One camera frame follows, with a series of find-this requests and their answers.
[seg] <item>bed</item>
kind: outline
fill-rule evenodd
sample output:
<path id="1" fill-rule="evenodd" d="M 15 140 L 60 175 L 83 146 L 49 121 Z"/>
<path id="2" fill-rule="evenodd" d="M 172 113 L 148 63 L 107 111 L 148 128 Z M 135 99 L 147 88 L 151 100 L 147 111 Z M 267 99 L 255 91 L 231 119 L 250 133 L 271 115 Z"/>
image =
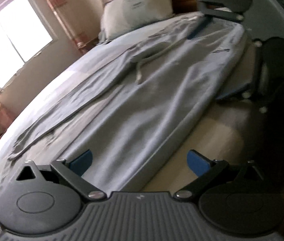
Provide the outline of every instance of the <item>bed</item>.
<path id="1" fill-rule="evenodd" d="M 214 102 L 250 80 L 249 36 L 217 20 L 182 47 L 201 14 L 194 0 L 172 1 L 175 13 L 190 13 L 96 46 L 27 106 L 0 140 L 0 190 L 26 160 L 70 161 L 88 149 L 93 163 L 82 177 L 108 194 L 175 192 L 196 178 L 186 163 L 190 149 L 233 164 L 255 153 L 264 115 L 249 101 Z"/>

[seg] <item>drawstring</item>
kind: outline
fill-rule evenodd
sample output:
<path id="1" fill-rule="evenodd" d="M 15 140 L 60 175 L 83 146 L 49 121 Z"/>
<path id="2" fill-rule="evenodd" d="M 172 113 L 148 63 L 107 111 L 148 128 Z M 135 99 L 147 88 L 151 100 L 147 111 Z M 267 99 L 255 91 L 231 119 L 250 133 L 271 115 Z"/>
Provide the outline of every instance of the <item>drawstring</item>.
<path id="1" fill-rule="evenodd" d="M 147 57 L 144 59 L 141 59 L 137 65 L 136 65 L 136 84 L 141 84 L 142 82 L 142 70 L 141 67 L 142 65 L 151 62 L 157 58 L 159 58 L 160 56 L 162 56 L 163 54 L 167 53 L 168 51 L 172 50 L 173 48 L 175 48 L 176 46 L 178 46 L 180 43 L 182 43 L 184 41 L 185 37 L 181 38 L 180 40 L 175 41 L 174 43 L 170 44 L 169 46 L 165 47 L 164 49 L 162 49 L 161 51 Z"/>

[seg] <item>black bracket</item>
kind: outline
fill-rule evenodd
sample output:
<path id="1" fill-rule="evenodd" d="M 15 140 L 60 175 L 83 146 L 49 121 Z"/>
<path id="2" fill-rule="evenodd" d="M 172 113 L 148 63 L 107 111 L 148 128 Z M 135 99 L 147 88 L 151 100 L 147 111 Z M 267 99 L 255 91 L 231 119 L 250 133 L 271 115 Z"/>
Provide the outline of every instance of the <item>black bracket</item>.
<path id="1" fill-rule="evenodd" d="M 90 193 L 100 192 L 101 195 L 106 198 L 106 194 L 93 186 L 86 180 L 82 179 L 80 176 L 71 171 L 62 160 L 56 160 L 51 163 L 52 170 L 71 188 L 73 188 L 78 194 L 80 194 L 81 198 L 87 201 L 95 201 L 95 198 L 90 197 Z"/>
<path id="2" fill-rule="evenodd" d="M 195 150 L 189 155 L 196 162 L 206 163 L 206 172 L 188 162 L 199 178 L 177 191 L 173 198 L 194 203 L 211 224 L 238 235 L 256 235 L 281 224 L 284 200 L 254 161 L 232 166 L 224 160 L 211 161 Z"/>
<path id="3" fill-rule="evenodd" d="M 203 19 L 197 25 L 195 30 L 187 39 L 193 39 L 201 30 L 203 30 L 213 18 L 220 18 L 227 21 L 241 23 L 244 20 L 243 13 L 252 5 L 252 0 L 197 0 L 198 9 L 204 14 Z M 208 6 L 227 7 L 231 10 L 221 11 L 208 8 Z"/>
<path id="4" fill-rule="evenodd" d="M 230 100 L 251 100 L 264 113 L 284 84 L 284 39 L 273 37 L 254 40 L 255 67 L 250 84 L 216 98 L 219 103 Z"/>

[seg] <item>white pillow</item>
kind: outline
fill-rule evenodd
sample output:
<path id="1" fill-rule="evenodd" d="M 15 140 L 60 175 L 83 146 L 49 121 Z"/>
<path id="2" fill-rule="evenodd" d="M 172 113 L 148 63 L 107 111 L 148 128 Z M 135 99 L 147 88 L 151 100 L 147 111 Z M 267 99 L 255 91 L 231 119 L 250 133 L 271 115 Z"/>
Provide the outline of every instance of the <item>white pillow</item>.
<path id="1" fill-rule="evenodd" d="M 172 0 L 113 0 L 104 8 L 101 30 L 106 39 L 112 40 L 172 16 Z"/>

